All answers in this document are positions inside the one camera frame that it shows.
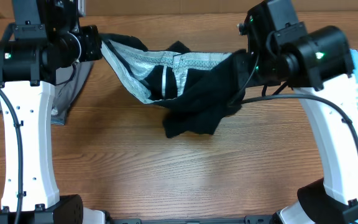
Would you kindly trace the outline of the black shorts with mesh lining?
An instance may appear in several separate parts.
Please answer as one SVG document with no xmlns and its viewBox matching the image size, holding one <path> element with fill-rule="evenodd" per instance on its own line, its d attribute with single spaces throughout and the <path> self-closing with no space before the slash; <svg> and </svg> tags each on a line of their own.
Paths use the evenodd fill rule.
<svg viewBox="0 0 358 224">
<path fill-rule="evenodd" d="M 146 105 L 168 109 L 165 135 L 214 134 L 225 116 L 238 112 L 255 64 L 246 50 L 194 52 L 180 41 L 150 50 L 129 35 L 102 34 L 104 59 L 126 90 Z"/>
</svg>

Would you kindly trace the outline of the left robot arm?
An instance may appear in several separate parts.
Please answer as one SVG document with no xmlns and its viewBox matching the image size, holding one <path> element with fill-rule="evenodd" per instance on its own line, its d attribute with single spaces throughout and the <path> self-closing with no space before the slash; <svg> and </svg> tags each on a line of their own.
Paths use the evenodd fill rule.
<svg viewBox="0 0 358 224">
<path fill-rule="evenodd" d="M 106 213 L 60 195 L 54 176 L 51 113 L 56 72 L 99 60 L 96 26 L 80 26 L 80 0 L 15 0 L 0 40 L 0 102 L 6 180 L 0 223 L 107 223 Z"/>
</svg>

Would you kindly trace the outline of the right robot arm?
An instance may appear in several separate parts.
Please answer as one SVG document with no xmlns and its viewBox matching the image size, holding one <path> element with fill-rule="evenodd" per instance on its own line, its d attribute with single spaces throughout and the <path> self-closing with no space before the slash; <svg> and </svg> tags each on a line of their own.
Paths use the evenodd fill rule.
<svg viewBox="0 0 358 224">
<path fill-rule="evenodd" d="M 263 1 L 238 25 L 255 56 L 248 85 L 290 87 L 310 123 L 323 178 L 297 201 L 247 223 L 358 223 L 358 109 L 354 63 L 335 26 L 308 32 L 290 1 Z"/>
</svg>

